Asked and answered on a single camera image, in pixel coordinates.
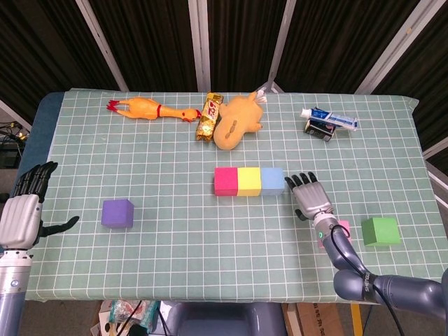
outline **foam cube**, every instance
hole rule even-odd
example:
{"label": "foam cube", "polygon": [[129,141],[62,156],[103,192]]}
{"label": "foam cube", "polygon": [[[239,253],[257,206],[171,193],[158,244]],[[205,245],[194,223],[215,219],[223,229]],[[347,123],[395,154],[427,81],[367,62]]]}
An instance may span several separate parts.
{"label": "foam cube", "polygon": [[261,170],[259,167],[238,168],[237,196],[259,196],[261,192]]}
{"label": "foam cube", "polygon": [[394,218],[371,218],[361,223],[364,245],[388,246],[401,243],[397,221]]}
{"label": "foam cube", "polygon": [[128,199],[112,199],[103,202],[101,224],[108,228],[132,228],[134,205]]}
{"label": "foam cube", "polygon": [[238,168],[215,168],[215,195],[237,196],[238,194]]}
{"label": "foam cube", "polygon": [[261,195],[280,195],[284,190],[282,168],[261,168]]}
{"label": "foam cube", "polygon": [[[342,225],[344,228],[346,228],[347,229],[347,231],[349,231],[349,233],[350,233],[350,223],[347,221],[347,220],[343,220],[343,219],[341,219],[341,220],[339,220],[338,221],[339,222],[339,225]],[[323,249],[323,245],[322,245],[322,241],[318,238],[317,239],[317,246],[320,248],[320,249]]]}

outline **pink block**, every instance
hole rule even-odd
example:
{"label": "pink block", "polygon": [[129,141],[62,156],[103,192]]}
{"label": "pink block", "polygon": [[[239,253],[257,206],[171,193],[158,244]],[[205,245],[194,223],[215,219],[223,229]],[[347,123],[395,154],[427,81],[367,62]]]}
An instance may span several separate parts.
{"label": "pink block", "polygon": [[238,194],[238,168],[215,168],[215,195],[237,196]]}
{"label": "pink block", "polygon": [[[339,220],[338,221],[340,225],[342,225],[344,228],[347,229],[347,231],[349,231],[350,233],[350,223],[347,220]],[[320,249],[323,249],[323,245],[322,245],[322,241],[318,238],[317,239],[317,246],[319,246]]]}

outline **purple block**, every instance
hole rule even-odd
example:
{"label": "purple block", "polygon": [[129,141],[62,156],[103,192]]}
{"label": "purple block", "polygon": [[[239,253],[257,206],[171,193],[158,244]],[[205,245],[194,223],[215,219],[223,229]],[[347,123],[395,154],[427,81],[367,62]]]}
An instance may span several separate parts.
{"label": "purple block", "polygon": [[108,228],[132,228],[134,205],[128,199],[112,199],[103,202],[101,224]]}

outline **robotic hand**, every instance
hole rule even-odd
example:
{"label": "robotic hand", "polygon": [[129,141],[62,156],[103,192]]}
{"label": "robotic hand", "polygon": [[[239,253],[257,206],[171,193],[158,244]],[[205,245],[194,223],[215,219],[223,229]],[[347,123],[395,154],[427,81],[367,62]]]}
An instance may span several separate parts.
{"label": "robotic hand", "polygon": [[333,280],[336,294],[345,300],[386,305],[395,319],[392,307],[436,316],[448,322],[448,270],[443,275],[442,284],[428,279],[372,274],[347,239],[348,232],[337,222],[333,205],[316,176],[309,172],[309,178],[304,173],[300,177],[292,175],[285,180],[299,206],[295,211],[297,217],[302,221],[313,220],[319,239],[339,270]]}
{"label": "robotic hand", "polygon": [[25,303],[32,256],[27,250],[39,242],[40,237],[64,232],[72,228],[79,217],[67,223],[43,227],[42,203],[48,180],[57,163],[37,165],[23,174],[8,199],[0,219],[0,336],[18,334],[22,307]]}

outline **table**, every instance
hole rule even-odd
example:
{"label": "table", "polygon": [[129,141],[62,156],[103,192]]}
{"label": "table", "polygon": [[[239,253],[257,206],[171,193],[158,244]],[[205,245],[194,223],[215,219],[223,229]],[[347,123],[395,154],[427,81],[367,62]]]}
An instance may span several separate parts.
{"label": "table", "polygon": [[[221,151],[195,140],[196,122],[133,120],[105,109],[110,99],[138,95],[196,109],[205,98],[71,90],[60,111],[60,94],[42,102],[20,169],[47,156],[58,162],[43,220],[81,220],[32,249],[28,299],[341,300],[333,290],[335,269],[310,222],[295,217],[290,192],[213,196],[214,167],[228,165],[315,172],[374,273],[439,281],[448,267],[447,238],[412,120],[415,99],[268,94],[263,129]],[[225,102],[234,95],[224,94]],[[360,129],[338,131],[328,143],[310,137],[300,111],[314,106],[356,116]],[[134,203],[132,229],[101,226],[102,202],[113,198]],[[373,216],[397,218],[402,244],[364,246],[361,221]]]}

